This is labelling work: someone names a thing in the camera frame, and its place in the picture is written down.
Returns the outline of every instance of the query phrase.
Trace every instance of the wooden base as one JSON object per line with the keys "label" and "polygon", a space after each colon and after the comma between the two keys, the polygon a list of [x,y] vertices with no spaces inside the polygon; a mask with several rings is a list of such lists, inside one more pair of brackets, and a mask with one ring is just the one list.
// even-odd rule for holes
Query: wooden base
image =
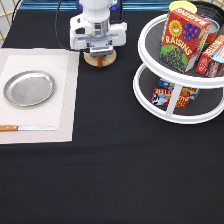
{"label": "wooden base", "polygon": [[85,61],[88,64],[96,66],[98,68],[112,64],[115,61],[116,57],[117,53],[115,50],[113,50],[113,53],[111,55],[99,56],[99,57],[90,57],[88,53],[84,53]]}

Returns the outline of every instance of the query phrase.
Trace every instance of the knife handle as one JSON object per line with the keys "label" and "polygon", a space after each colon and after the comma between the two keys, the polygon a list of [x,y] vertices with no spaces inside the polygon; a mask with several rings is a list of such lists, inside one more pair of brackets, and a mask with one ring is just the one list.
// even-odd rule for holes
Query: knife handle
{"label": "knife handle", "polygon": [[18,126],[15,126],[15,125],[0,125],[0,131],[18,131]]}

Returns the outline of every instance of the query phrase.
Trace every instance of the silver plate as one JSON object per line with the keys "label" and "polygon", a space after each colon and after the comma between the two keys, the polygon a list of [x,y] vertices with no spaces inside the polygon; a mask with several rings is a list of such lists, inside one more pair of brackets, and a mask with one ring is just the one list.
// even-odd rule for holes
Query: silver plate
{"label": "silver plate", "polygon": [[4,96],[12,104],[26,107],[45,101],[54,89],[54,79],[48,73],[27,71],[19,73],[6,83]]}

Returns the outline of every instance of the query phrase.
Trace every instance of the snack box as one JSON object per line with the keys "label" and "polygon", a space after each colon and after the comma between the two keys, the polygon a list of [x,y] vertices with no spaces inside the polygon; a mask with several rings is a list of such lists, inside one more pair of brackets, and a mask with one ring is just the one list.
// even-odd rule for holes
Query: snack box
{"label": "snack box", "polygon": [[218,38],[205,50],[201,55],[200,61],[198,63],[197,72],[204,75],[207,74],[206,70],[209,66],[212,56],[224,46],[224,35],[218,36]]}
{"label": "snack box", "polygon": [[181,73],[189,71],[198,59],[211,21],[183,8],[170,13],[160,59]]}
{"label": "snack box", "polygon": [[[152,97],[152,104],[157,106],[168,106],[172,90],[155,89]],[[189,92],[181,92],[176,107],[186,107],[190,99]]]}
{"label": "snack box", "polygon": [[[173,90],[175,84],[171,83],[171,82],[168,82],[167,80],[165,80],[163,78],[160,78],[159,86],[164,87],[166,89]],[[192,99],[192,100],[196,99],[196,97],[198,96],[199,90],[200,90],[199,88],[191,88],[191,87],[185,87],[185,86],[182,88],[182,91],[189,92],[190,99]]]}
{"label": "snack box", "polygon": [[213,56],[206,71],[206,76],[214,78],[220,76],[224,71],[224,46],[219,49]]}

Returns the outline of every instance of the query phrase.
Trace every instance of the rack shelf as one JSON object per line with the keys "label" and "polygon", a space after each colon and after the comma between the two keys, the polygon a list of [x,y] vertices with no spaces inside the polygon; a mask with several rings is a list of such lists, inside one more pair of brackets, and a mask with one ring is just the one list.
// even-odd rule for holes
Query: rack shelf
{"label": "rack shelf", "polygon": [[[217,78],[207,78],[196,73],[196,66],[186,74],[181,74],[160,60],[160,37],[165,20],[166,14],[159,16],[150,21],[141,32],[138,51],[143,64],[133,81],[136,98],[146,110],[166,121],[196,124],[211,120],[224,109],[224,74]],[[153,90],[159,88],[159,77],[175,83],[168,107],[151,103]],[[175,108],[183,86],[200,88],[200,93],[195,100],[190,100],[186,108]]]}

